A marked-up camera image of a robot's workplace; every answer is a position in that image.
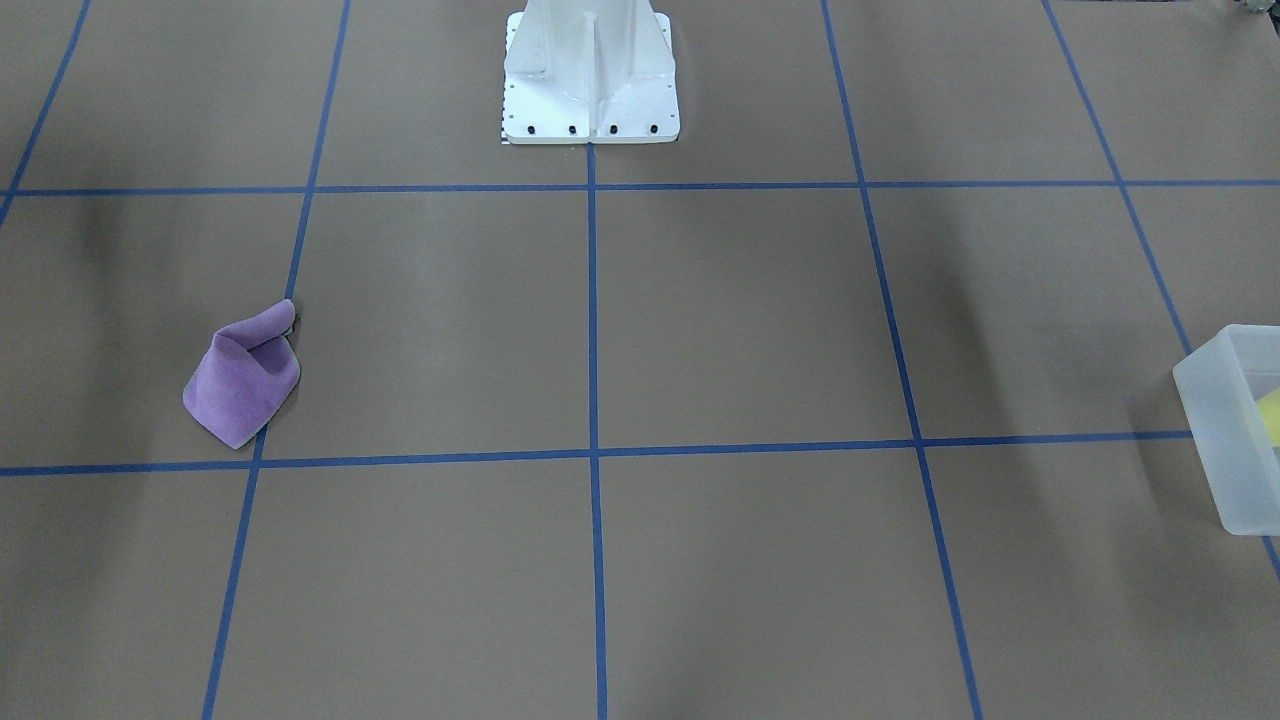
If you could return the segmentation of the yellow plastic cup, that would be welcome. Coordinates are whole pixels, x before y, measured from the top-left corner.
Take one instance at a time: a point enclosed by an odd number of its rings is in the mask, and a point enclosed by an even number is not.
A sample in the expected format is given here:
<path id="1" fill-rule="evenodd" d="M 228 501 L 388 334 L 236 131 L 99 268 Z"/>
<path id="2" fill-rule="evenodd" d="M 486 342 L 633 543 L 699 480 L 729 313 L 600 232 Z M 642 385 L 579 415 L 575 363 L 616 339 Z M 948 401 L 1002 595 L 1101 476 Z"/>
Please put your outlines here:
<path id="1" fill-rule="evenodd" d="M 1280 389 L 1275 388 L 1254 400 L 1261 425 L 1272 448 L 1280 447 Z"/>

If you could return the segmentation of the clear plastic storage box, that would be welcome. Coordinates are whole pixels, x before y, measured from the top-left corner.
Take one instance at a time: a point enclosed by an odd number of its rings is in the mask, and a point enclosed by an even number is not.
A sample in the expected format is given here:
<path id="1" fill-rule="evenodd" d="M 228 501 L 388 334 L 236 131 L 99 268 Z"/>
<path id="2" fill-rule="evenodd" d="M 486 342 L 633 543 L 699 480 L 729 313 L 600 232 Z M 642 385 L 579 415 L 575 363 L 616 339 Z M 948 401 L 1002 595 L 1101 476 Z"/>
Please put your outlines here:
<path id="1" fill-rule="evenodd" d="M 1277 448 L 1267 442 L 1254 400 L 1277 388 L 1279 328 L 1225 325 L 1172 377 L 1224 529 L 1277 536 Z"/>

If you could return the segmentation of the purple cloth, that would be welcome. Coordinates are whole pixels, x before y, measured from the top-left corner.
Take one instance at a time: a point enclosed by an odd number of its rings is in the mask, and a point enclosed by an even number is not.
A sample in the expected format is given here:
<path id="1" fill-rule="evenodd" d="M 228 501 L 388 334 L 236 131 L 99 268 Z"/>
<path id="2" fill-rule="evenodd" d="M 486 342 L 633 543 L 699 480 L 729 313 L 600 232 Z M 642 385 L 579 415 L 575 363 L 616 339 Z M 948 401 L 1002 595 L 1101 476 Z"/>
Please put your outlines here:
<path id="1" fill-rule="evenodd" d="M 260 314 L 224 325 L 182 391 L 188 414 L 227 447 L 247 445 L 275 416 L 300 382 L 289 341 L 297 318 L 283 299 Z"/>

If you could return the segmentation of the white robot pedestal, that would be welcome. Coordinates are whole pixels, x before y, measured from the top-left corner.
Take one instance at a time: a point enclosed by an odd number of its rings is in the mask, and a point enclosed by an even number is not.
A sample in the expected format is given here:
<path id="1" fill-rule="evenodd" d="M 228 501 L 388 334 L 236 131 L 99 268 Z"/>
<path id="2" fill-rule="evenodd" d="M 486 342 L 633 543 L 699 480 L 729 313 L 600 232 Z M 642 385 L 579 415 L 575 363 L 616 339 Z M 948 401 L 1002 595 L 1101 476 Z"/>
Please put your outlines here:
<path id="1" fill-rule="evenodd" d="M 652 3 L 529 1 L 504 41 L 503 142 L 678 140 L 672 23 Z"/>

